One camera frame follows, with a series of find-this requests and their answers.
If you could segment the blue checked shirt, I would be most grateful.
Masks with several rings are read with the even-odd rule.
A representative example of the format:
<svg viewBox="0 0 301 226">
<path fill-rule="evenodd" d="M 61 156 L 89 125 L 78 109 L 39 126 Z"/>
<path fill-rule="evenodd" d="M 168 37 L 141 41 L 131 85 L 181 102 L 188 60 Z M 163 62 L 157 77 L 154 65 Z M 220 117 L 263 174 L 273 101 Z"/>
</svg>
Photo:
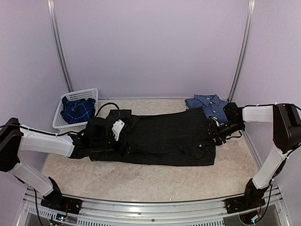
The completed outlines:
<svg viewBox="0 0 301 226">
<path fill-rule="evenodd" d="M 227 101 L 221 100 L 217 95 L 194 95 L 193 98 L 185 100 L 188 110 L 202 108 L 207 118 L 213 118 L 219 123 L 228 122 L 228 118 L 224 112 Z"/>
</svg>

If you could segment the black pinstripe long sleeve shirt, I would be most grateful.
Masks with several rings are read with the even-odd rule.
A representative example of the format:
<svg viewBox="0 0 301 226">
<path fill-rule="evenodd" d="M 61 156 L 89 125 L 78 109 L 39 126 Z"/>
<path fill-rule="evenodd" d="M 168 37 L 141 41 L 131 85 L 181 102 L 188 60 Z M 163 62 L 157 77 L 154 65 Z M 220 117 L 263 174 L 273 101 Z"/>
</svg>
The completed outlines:
<svg viewBox="0 0 301 226">
<path fill-rule="evenodd" d="M 113 121 L 110 110 L 106 119 Z M 134 115 L 130 109 L 121 110 L 125 123 L 119 137 L 132 148 L 130 155 L 92 155 L 92 161 L 118 161 L 132 164 L 164 166 L 214 165 L 216 147 L 207 133 L 207 117 L 197 108 L 161 115 Z"/>
</svg>

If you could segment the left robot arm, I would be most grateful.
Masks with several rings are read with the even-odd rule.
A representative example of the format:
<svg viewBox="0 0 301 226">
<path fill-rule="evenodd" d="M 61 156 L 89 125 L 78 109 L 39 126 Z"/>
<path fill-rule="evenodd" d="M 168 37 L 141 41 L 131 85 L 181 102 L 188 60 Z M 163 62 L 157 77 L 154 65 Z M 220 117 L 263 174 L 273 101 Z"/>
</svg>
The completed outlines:
<svg viewBox="0 0 301 226">
<path fill-rule="evenodd" d="M 56 182 L 22 162 L 19 152 L 49 153 L 71 159 L 90 157 L 97 152 L 108 153 L 117 147 L 125 125 L 119 108 L 111 116 L 113 121 L 96 115 L 88 120 L 83 130 L 61 134 L 27 128 L 17 118 L 11 118 L 0 127 L 0 170 L 34 188 L 55 209 L 62 209 L 66 199 Z"/>
</svg>

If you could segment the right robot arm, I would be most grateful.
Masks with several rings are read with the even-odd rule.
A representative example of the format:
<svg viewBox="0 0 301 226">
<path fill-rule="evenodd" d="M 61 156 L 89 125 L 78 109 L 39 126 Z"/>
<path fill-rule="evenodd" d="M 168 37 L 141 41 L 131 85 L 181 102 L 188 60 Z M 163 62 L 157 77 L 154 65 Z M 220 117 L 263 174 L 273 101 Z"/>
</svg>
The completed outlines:
<svg viewBox="0 0 301 226">
<path fill-rule="evenodd" d="M 247 124 L 267 125 L 271 130 L 271 151 L 258 170 L 250 179 L 241 197 L 240 204 L 245 209 L 252 208 L 273 179 L 282 171 L 292 152 L 301 146 L 300 108 L 294 104 L 246 105 L 239 107 L 228 103 L 223 109 L 226 123 L 219 123 L 213 117 L 208 119 L 207 133 L 218 145 L 226 142 L 237 131 L 243 131 Z"/>
</svg>

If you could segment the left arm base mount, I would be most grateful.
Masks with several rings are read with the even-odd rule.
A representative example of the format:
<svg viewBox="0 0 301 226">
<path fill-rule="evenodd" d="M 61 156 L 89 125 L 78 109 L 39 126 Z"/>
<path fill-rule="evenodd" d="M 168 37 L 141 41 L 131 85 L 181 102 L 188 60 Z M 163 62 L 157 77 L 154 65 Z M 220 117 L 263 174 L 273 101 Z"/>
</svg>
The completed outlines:
<svg viewBox="0 0 301 226">
<path fill-rule="evenodd" d="M 41 206 L 52 210 L 62 211 L 66 214 L 72 213 L 78 215 L 82 206 L 82 200 L 64 196 L 58 184 L 51 177 L 48 178 L 52 183 L 53 191 L 50 194 L 43 196 Z"/>
</svg>

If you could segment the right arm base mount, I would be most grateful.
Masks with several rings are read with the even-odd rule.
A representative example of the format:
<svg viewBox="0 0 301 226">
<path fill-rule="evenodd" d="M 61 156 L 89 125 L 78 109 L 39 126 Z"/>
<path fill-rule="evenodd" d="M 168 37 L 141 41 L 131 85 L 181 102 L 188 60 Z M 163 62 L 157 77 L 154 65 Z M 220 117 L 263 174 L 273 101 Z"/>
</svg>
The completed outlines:
<svg viewBox="0 0 301 226">
<path fill-rule="evenodd" d="M 265 205 L 266 202 L 263 197 L 268 188 L 269 186 L 263 189 L 257 189 L 252 179 L 250 179 L 246 184 L 242 196 L 227 198 L 225 200 L 227 213 L 232 214 Z"/>
</svg>

